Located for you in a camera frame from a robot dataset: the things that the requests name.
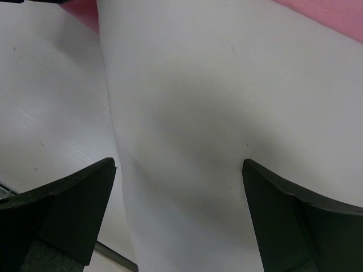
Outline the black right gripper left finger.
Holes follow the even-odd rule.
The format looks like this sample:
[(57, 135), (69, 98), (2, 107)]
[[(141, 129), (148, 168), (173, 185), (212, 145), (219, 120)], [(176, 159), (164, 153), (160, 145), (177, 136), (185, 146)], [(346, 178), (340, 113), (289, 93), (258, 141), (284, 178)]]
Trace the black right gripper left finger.
[(1, 266), (87, 266), (116, 175), (113, 158), (1, 200)]

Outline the pink pillowcase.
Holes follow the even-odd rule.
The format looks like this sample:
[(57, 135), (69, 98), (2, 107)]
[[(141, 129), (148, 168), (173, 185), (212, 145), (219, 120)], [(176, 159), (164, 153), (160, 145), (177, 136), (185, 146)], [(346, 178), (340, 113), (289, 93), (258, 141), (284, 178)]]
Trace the pink pillowcase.
[[(276, 0), (275, 2), (362, 43), (362, 0)], [(91, 30), (99, 32), (96, 1), (66, 1), (60, 6)]]

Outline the white pillow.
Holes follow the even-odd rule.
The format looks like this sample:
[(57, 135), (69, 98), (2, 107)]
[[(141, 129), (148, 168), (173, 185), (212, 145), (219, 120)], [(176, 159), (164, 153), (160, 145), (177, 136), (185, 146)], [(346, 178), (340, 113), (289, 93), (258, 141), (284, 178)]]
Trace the white pillow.
[(265, 271), (251, 159), (362, 208), (362, 43), (275, 1), (98, 1), (139, 271)]

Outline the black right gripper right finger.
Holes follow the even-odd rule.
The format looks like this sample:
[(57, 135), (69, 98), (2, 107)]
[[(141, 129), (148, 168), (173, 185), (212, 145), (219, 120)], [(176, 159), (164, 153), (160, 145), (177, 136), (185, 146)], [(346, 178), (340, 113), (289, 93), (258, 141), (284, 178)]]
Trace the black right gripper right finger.
[(243, 162), (242, 178), (265, 271), (362, 271), (362, 208)]

